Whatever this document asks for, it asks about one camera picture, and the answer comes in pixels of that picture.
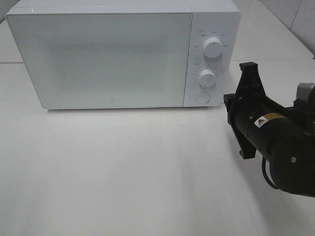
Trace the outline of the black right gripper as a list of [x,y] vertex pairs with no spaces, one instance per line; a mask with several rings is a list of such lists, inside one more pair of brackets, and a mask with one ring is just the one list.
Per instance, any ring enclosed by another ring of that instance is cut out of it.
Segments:
[[261,82],[258,64],[239,64],[241,78],[235,94],[224,96],[228,111],[228,122],[240,146],[243,159],[255,158],[256,148],[247,138],[268,137],[268,98]]

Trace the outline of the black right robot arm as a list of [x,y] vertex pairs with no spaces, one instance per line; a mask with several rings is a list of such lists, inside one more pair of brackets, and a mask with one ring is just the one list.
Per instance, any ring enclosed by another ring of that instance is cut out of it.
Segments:
[[234,93],[226,94],[227,120],[240,146],[240,155],[262,155],[262,173],[274,189],[315,195],[315,86],[300,83],[291,107],[269,98],[255,62],[240,64]]

